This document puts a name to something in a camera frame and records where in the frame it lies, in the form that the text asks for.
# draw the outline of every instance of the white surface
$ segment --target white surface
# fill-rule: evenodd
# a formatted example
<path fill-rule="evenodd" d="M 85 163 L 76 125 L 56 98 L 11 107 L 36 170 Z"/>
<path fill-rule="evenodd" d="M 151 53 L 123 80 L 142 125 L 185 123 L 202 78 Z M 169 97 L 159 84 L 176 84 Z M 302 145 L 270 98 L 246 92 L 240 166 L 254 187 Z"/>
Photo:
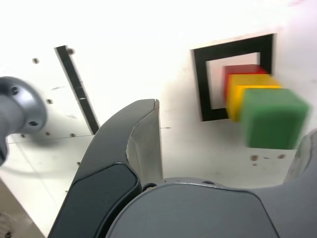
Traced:
<path fill-rule="evenodd" d="M 285 7 L 290 2 L 297 6 Z M 90 135 L 53 51 L 68 45 L 100 124 L 138 99 L 160 100 L 165 177 L 192 176 L 235 187 L 280 184 L 293 151 L 248 149 L 238 124 L 200 121 L 189 50 L 193 44 L 278 31 L 276 78 L 316 107 L 316 7 L 314 0 L 6 1 L 0 15 L 6 23 L 0 75 L 20 77 L 53 99 L 47 105 L 49 138 Z M 313 110 L 307 130 L 316 127 L 316 119 Z M 45 132 L 38 141 L 48 139 Z M 10 145 L 0 177 L 45 234 L 91 138 L 39 146 L 21 143 L 32 138 L 15 137 L 19 143 Z M 286 158 L 277 159 L 280 154 Z M 259 160 L 250 161 L 252 155 Z"/>
<path fill-rule="evenodd" d="M 18 143 L 33 170 L 59 208 L 94 136 Z"/>
<path fill-rule="evenodd" d="M 30 140 L 48 140 L 91 135 L 71 87 L 59 63 L 54 49 L 42 47 L 21 47 L 21 53 L 12 52 L 5 45 L 0 46 L 0 76 L 13 76 L 31 84 L 43 100 L 51 99 L 53 104 L 46 104 L 48 122 L 37 134 L 13 135 L 9 142 Z"/>

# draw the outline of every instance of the red cube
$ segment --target red cube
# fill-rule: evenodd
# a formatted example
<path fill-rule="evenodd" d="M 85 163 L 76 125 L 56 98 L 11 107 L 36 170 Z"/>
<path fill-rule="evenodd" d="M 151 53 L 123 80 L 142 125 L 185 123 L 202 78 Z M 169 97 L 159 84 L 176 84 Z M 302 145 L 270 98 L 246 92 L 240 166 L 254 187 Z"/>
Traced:
<path fill-rule="evenodd" d="M 267 74 L 267 72 L 257 64 L 229 65 L 224 67 L 223 72 L 223 96 L 225 102 L 227 102 L 228 86 L 230 84 L 229 76 L 231 74 Z"/>

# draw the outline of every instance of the stacked blocks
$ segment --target stacked blocks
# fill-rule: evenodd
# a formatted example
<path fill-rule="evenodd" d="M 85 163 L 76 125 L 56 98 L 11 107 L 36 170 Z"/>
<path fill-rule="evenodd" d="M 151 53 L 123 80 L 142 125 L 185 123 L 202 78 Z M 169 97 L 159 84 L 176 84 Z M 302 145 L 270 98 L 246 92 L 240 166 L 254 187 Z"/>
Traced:
<path fill-rule="evenodd" d="M 268 74 L 233 74 L 228 87 L 227 112 L 229 118 L 238 121 L 244 91 L 248 88 L 280 88 Z"/>
<path fill-rule="evenodd" d="M 228 116 L 241 123 L 246 145 L 293 149 L 308 114 L 308 104 L 281 88 L 258 65 L 225 66 L 224 72 Z"/>
<path fill-rule="evenodd" d="M 245 64 L 245 65 L 230 65 L 224 67 L 224 83 L 223 83 L 223 96 L 225 101 L 227 101 L 228 94 L 228 83 L 230 74 L 267 74 L 267 72 L 262 69 L 257 64 Z"/>

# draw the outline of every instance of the green cube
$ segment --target green cube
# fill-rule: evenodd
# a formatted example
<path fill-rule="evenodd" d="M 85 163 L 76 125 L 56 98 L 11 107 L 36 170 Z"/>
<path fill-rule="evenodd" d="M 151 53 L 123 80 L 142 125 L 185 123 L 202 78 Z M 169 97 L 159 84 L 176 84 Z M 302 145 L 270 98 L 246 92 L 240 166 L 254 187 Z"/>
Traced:
<path fill-rule="evenodd" d="M 247 146 L 293 149 L 308 111 L 308 104 L 288 89 L 245 90 L 240 122 Z"/>

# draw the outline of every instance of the black frame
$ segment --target black frame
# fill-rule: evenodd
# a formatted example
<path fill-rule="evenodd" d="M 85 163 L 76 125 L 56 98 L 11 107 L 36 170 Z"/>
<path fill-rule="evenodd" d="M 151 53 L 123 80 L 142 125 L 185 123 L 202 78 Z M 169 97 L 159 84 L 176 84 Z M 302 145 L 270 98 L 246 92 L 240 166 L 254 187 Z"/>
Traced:
<path fill-rule="evenodd" d="M 67 46 L 56 47 L 55 51 L 77 99 L 78 105 L 84 114 L 87 125 L 90 131 L 95 135 L 99 130 L 99 124 L 84 90 L 84 85 L 82 84 L 82 81 L 76 71 L 75 64 L 67 52 Z"/>
<path fill-rule="evenodd" d="M 272 74 L 274 34 L 192 50 L 202 121 L 227 119 L 226 108 L 211 108 L 206 62 L 250 53 L 260 53 L 260 66 Z"/>

